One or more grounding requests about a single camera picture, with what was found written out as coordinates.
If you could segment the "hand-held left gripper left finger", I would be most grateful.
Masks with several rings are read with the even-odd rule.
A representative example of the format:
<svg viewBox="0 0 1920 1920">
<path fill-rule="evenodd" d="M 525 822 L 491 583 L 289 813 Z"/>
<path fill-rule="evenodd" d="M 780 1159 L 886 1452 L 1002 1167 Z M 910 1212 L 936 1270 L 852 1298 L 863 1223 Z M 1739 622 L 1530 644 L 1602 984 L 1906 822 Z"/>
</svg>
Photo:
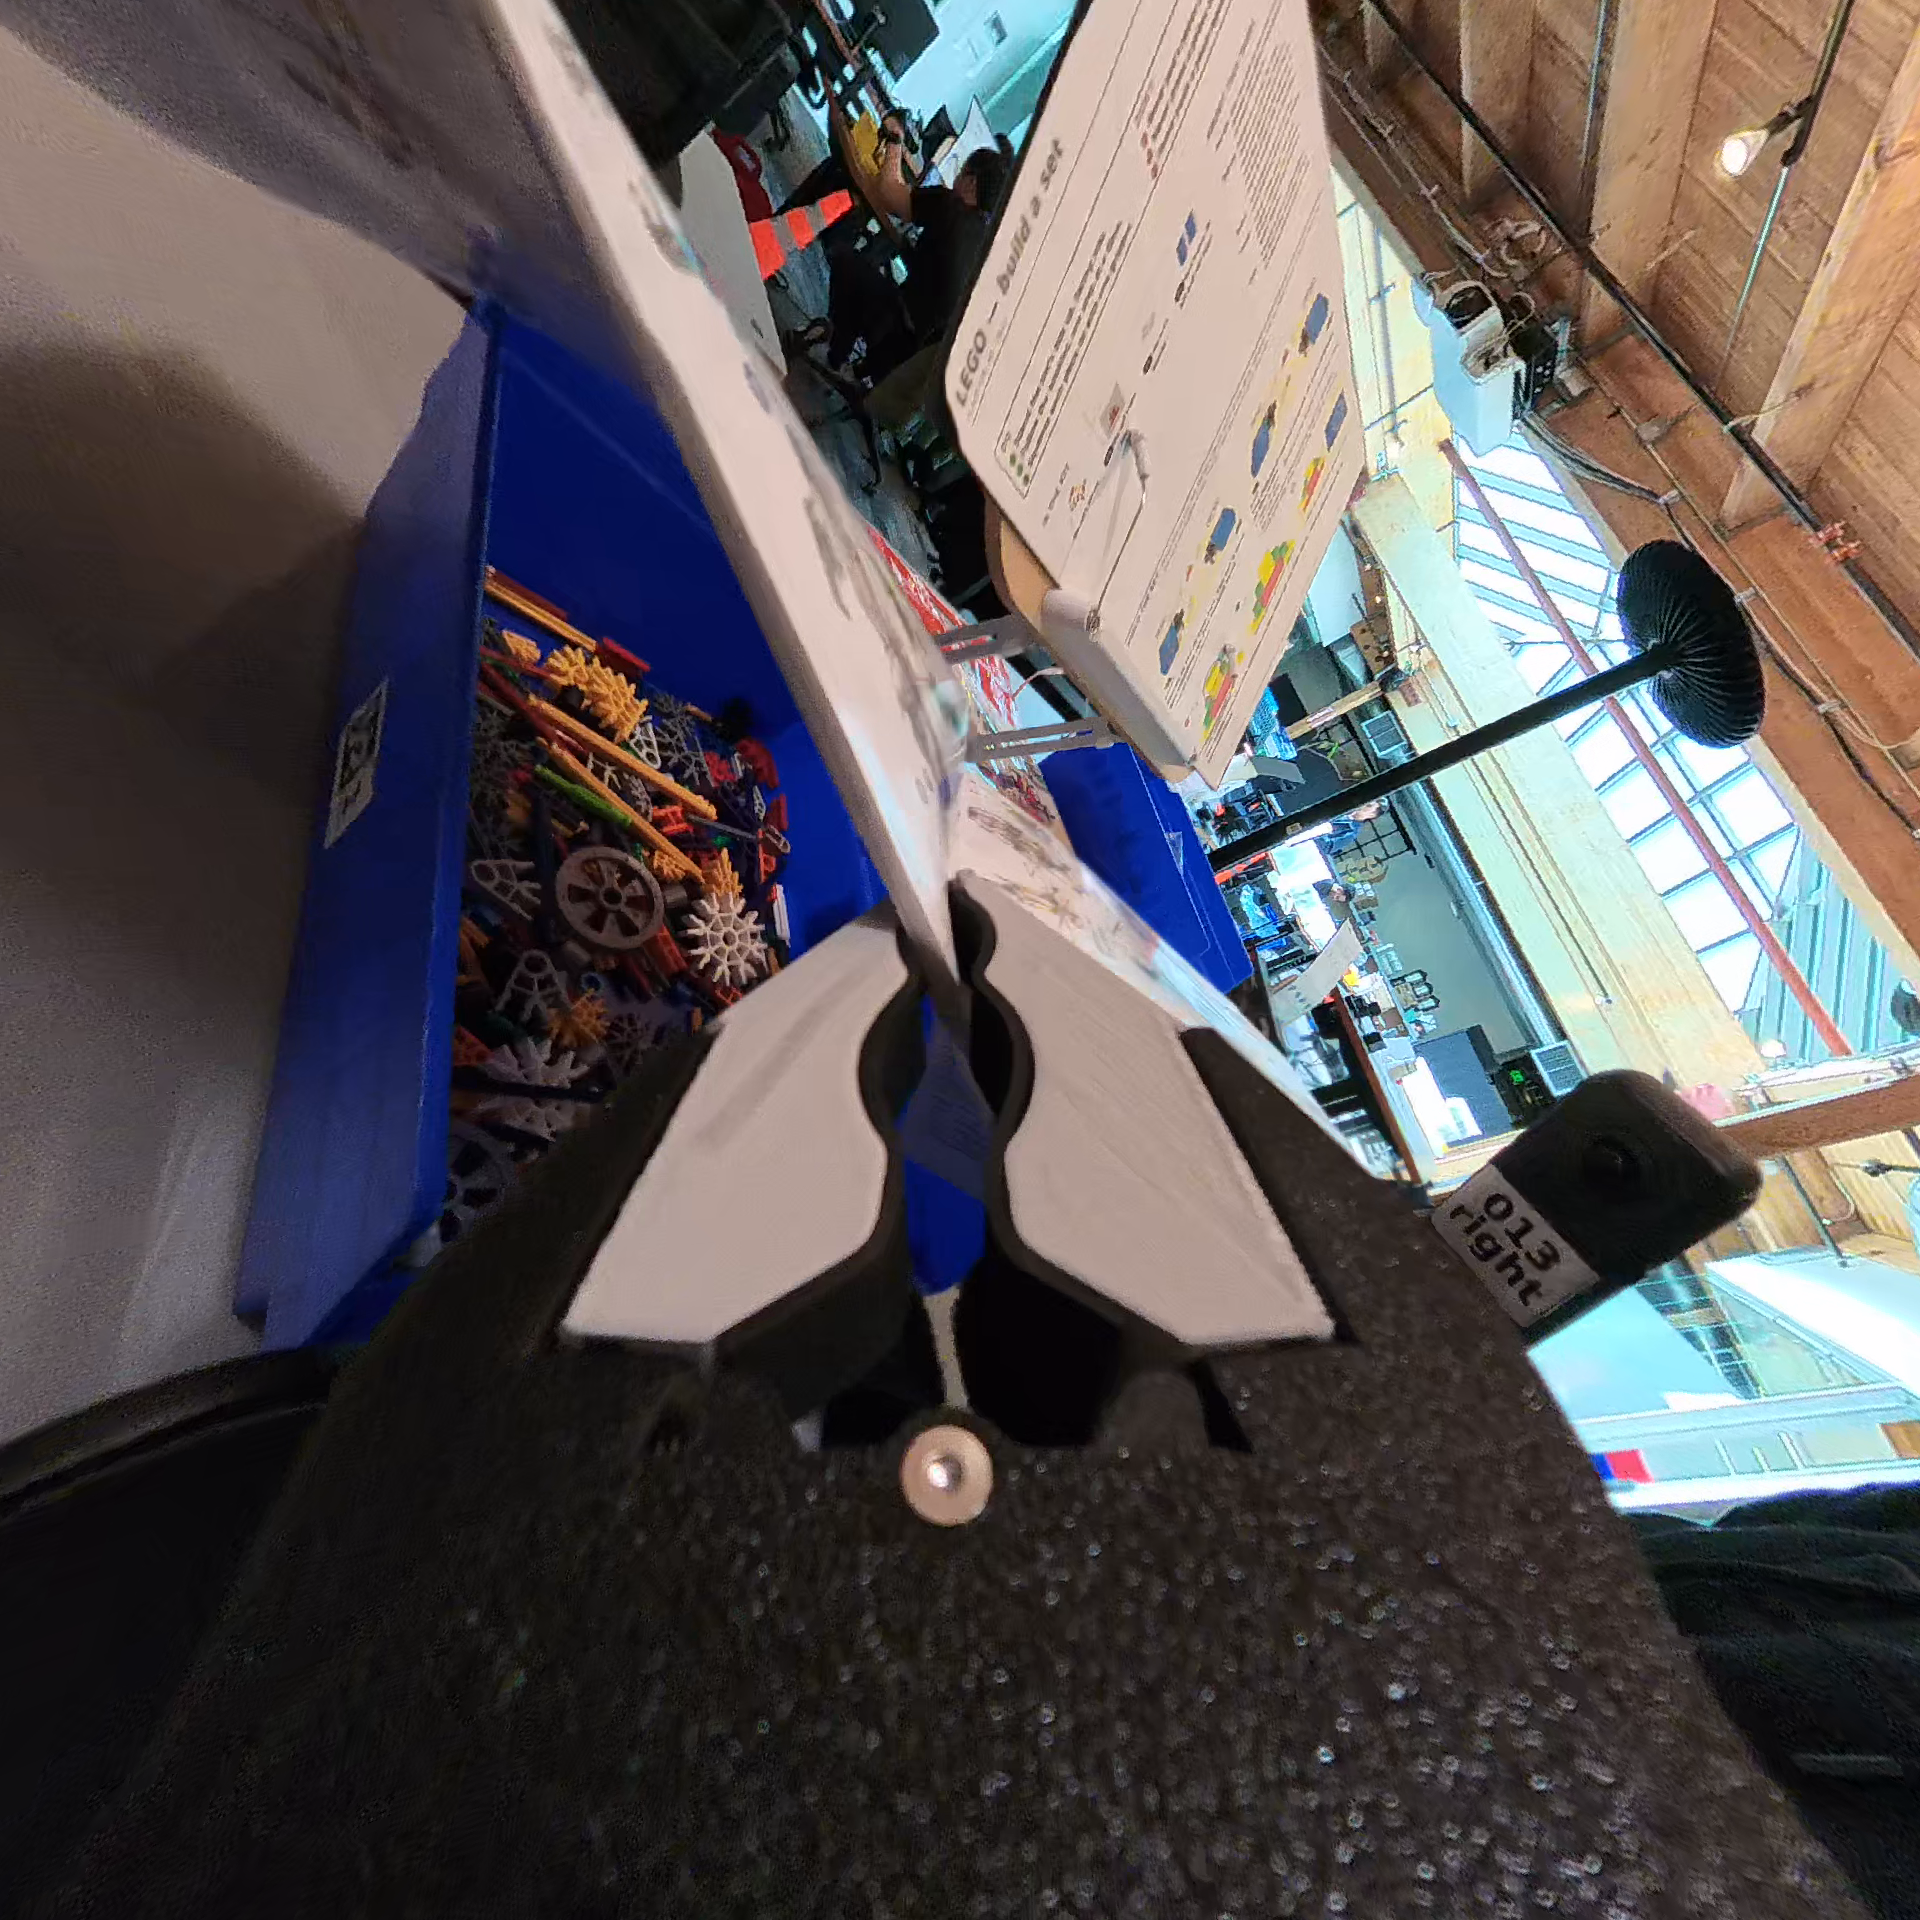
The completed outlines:
<svg viewBox="0 0 1920 1920">
<path fill-rule="evenodd" d="M 910 1316 L 899 1076 L 921 987 L 886 915 L 841 925 L 698 1043 L 556 1335 L 683 1362 L 880 1362 Z"/>
</svg>

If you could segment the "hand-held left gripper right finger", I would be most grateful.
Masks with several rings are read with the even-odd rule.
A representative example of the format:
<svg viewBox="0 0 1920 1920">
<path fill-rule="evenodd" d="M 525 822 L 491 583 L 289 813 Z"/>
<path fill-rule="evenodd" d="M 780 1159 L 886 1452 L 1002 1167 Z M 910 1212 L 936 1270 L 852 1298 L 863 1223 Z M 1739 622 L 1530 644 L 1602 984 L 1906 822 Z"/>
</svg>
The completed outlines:
<svg viewBox="0 0 1920 1920">
<path fill-rule="evenodd" d="M 987 925 L 976 1003 L 1012 1042 L 987 1146 L 1002 1261 L 1175 1362 L 1326 1344 L 1337 1312 L 1187 1057 L 1212 1031 L 987 874 L 955 904 Z"/>
</svg>

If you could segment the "paper instruction sheet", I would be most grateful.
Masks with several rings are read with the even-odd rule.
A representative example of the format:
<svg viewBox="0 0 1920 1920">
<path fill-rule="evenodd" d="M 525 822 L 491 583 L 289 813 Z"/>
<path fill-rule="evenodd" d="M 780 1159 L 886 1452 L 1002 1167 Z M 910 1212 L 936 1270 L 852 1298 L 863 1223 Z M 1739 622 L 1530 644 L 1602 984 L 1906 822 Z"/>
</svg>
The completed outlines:
<svg viewBox="0 0 1920 1920">
<path fill-rule="evenodd" d="M 129 0 L 111 40 L 127 84 L 195 158 L 510 297 L 647 387 L 910 948 L 955 987 L 960 690 L 709 287 L 567 15 L 554 0 Z"/>
</svg>

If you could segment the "person's right forearm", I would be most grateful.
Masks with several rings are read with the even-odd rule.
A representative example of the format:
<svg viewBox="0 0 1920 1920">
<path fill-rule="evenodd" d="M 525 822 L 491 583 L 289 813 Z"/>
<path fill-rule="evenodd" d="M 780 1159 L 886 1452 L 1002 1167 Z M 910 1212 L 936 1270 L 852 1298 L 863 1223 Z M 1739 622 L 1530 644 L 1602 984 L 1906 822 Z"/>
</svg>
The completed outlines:
<svg viewBox="0 0 1920 1920">
<path fill-rule="evenodd" d="M 1718 1714 L 1880 1920 L 1920 1915 L 1920 1486 L 1633 1519 Z"/>
</svg>

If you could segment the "pile of colourful toy pieces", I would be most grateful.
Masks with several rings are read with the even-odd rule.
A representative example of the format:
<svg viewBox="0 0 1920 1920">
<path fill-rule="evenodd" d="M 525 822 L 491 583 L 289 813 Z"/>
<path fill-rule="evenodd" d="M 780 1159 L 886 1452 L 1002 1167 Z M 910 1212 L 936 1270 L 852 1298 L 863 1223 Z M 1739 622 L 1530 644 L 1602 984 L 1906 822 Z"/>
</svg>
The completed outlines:
<svg viewBox="0 0 1920 1920">
<path fill-rule="evenodd" d="M 453 915 L 445 1203 L 473 1233 L 657 1043 L 787 962 L 787 796 L 746 698 L 485 568 Z"/>
</svg>

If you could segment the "blue plastic bin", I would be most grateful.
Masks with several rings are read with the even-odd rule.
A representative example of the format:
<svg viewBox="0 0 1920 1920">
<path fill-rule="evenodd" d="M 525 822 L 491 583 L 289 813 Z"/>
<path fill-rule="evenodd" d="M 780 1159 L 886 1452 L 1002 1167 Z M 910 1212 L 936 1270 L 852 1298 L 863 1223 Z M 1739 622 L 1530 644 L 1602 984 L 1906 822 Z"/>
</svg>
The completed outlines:
<svg viewBox="0 0 1920 1920">
<path fill-rule="evenodd" d="M 1083 867 L 1136 904 L 1212 987 L 1241 987 L 1252 957 L 1212 882 L 1187 796 L 1132 754 L 1047 754 L 1047 796 Z"/>
<path fill-rule="evenodd" d="M 525 1131 L 445 1136 L 485 568 L 636 655 L 657 690 L 709 714 L 746 706 L 787 796 L 787 957 L 886 895 L 647 399 L 478 301 L 362 521 L 227 1284 L 266 1354 L 369 1335 L 445 1223 L 445 1167 L 473 1167 L 453 1203 L 478 1212 L 525 1146 Z"/>
</svg>

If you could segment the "black pleated floor lamp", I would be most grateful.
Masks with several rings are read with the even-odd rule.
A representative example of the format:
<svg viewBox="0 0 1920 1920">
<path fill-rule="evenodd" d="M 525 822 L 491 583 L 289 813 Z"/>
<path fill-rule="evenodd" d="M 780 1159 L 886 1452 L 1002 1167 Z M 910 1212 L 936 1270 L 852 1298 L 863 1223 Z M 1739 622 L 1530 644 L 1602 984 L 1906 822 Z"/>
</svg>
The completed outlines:
<svg viewBox="0 0 1920 1920">
<path fill-rule="evenodd" d="M 1716 557 L 1699 557 L 1691 548 L 1641 548 L 1614 568 L 1614 622 L 1627 622 L 1633 663 L 1614 663 L 1546 698 L 1525 698 L 1525 706 L 1504 706 L 1441 754 L 1414 754 L 1407 764 L 1386 764 L 1319 811 L 1297 811 L 1264 835 L 1216 843 L 1212 874 L 1268 860 L 1268 849 L 1288 849 L 1353 811 L 1379 811 L 1407 783 L 1434 783 L 1463 757 L 1492 757 L 1525 737 L 1546 737 L 1556 714 L 1580 714 L 1580 706 L 1641 690 L 1641 687 L 1682 738 L 1739 754 L 1759 737 L 1759 655 L 1753 655 L 1739 594 L 1716 575 Z"/>
</svg>

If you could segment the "white instruction sign board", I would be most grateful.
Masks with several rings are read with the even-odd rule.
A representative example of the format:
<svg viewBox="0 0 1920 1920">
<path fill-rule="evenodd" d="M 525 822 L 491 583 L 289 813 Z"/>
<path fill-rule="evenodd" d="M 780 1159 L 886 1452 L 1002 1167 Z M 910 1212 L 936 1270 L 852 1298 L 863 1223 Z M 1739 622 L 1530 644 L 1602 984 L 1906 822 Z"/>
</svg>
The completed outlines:
<svg viewBox="0 0 1920 1920">
<path fill-rule="evenodd" d="M 1298 0 L 1095 0 L 951 344 L 983 498 L 1227 783 L 1361 498 Z"/>
</svg>

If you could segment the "orange striped traffic cone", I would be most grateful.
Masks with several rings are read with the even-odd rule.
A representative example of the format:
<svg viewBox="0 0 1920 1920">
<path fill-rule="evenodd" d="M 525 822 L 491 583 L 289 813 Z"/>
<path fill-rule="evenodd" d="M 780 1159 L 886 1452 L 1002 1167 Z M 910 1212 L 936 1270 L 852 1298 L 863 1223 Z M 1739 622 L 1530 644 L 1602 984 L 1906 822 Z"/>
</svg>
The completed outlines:
<svg viewBox="0 0 1920 1920">
<path fill-rule="evenodd" d="M 746 225 L 760 281 L 771 281 L 787 257 L 807 257 L 853 200 L 830 187 L 819 209 L 780 209 Z"/>
</svg>

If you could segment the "ceiling spot lamp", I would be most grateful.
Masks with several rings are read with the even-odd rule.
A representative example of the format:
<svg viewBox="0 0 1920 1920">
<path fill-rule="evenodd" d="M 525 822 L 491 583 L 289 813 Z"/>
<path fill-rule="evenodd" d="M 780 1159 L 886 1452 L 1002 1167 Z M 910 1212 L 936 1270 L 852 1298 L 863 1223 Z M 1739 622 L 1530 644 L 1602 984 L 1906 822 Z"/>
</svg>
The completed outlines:
<svg viewBox="0 0 1920 1920">
<path fill-rule="evenodd" d="M 1739 173 L 1753 173 L 1759 158 L 1787 158 L 1794 135 L 1807 135 L 1807 118 L 1809 118 L 1809 101 L 1794 101 L 1794 109 L 1747 121 L 1747 135 L 1718 135 L 1718 140 L 1716 140 L 1716 173 L 1739 181 Z"/>
</svg>

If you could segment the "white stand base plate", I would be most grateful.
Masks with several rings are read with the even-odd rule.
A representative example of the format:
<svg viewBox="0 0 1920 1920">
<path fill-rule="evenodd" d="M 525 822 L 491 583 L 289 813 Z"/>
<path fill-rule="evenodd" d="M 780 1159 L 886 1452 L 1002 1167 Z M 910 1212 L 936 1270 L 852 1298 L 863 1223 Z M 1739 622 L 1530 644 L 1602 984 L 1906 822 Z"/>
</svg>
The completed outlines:
<svg viewBox="0 0 1920 1920">
<path fill-rule="evenodd" d="M 976 757 L 1012 757 L 1012 754 L 1110 754 L 1132 738 L 1164 783 L 1197 777 L 1197 754 L 1175 738 L 1167 706 L 1136 690 L 1121 644 L 1103 637 L 1103 611 L 1071 583 L 1047 575 L 1047 557 L 1012 539 L 994 501 L 983 501 L 983 550 L 994 583 L 994 622 L 960 622 L 936 637 L 951 664 L 976 663 L 1047 663 L 1054 687 L 1083 690 L 1059 722 L 1032 722 L 1012 738 L 976 737 Z"/>
</svg>

